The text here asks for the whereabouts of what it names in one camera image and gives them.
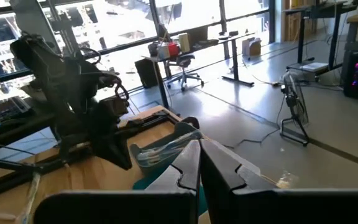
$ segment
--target standing fan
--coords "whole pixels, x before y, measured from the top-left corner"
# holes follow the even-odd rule
[[[290,108],[291,118],[281,120],[280,135],[302,143],[303,146],[307,146],[309,143],[309,136],[303,125],[309,123],[309,117],[308,112],[306,111],[306,104],[303,99],[301,86],[295,77],[292,77],[289,73],[287,73],[283,77],[281,92],[285,94],[285,101],[287,102],[287,106]],[[287,121],[293,121],[295,126],[302,130],[302,140],[285,133],[284,124],[287,123]]]

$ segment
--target office chair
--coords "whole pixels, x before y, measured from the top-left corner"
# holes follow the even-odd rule
[[[204,85],[204,81],[200,78],[200,76],[197,73],[186,73],[185,72],[185,68],[187,68],[190,63],[191,63],[191,59],[195,59],[196,57],[193,54],[188,54],[188,55],[184,55],[184,56],[179,56],[177,58],[176,63],[169,63],[168,65],[172,65],[172,66],[179,66],[181,67],[181,75],[169,80],[167,82],[167,86],[168,88],[171,88],[171,83],[173,83],[174,81],[181,81],[180,83],[180,89],[182,91],[185,91],[185,87],[183,87],[184,83],[187,83],[187,79],[195,79],[195,80],[200,80],[201,81],[201,86]]]

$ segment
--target gray floor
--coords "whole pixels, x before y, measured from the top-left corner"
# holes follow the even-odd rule
[[[329,47],[321,40],[324,37],[310,41],[307,56],[316,57],[317,62],[327,62]],[[292,50],[295,46],[269,45],[262,49],[261,57],[247,62],[247,68],[241,66],[241,78],[255,81],[252,88],[220,79],[229,72],[231,64],[220,62],[197,71],[205,81],[204,86],[189,80],[188,90],[182,93],[179,83],[174,83],[169,90],[170,104],[182,117],[197,117],[202,132],[221,144],[235,146],[242,139],[260,140],[277,128],[277,118],[290,116],[285,104],[278,114],[283,100],[280,89],[261,81],[279,81],[286,65],[296,61],[296,49]],[[342,61],[343,46],[344,42],[340,42],[338,62]],[[301,75],[313,80],[309,74]],[[339,71],[331,71],[321,77],[321,83],[332,85],[338,75]],[[313,144],[303,147],[282,139],[275,132],[262,144],[243,142],[233,151],[275,181],[287,172],[293,174],[297,177],[293,187],[358,187],[358,100],[346,98],[337,88],[327,90],[317,84],[313,86],[303,88],[310,117],[306,130]],[[161,104],[157,88],[136,92],[131,100],[134,113]],[[292,124],[288,127],[300,132]]]

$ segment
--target teal cloth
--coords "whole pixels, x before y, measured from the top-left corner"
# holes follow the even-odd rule
[[[153,174],[148,175],[147,177],[144,177],[143,179],[138,180],[132,189],[134,190],[144,190],[146,189],[152,182],[154,182],[163,172],[165,169],[162,170],[156,170],[153,172]],[[205,194],[204,194],[204,188],[203,186],[200,186],[200,189],[198,190],[198,216],[202,215],[204,212],[206,212],[208,209]]]

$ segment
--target computer mouse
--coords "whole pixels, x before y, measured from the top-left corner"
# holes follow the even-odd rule
[[[4,134],[8,131],[12,131],[25,124],[23,119],[8,119],[0,123],[0,134]]]

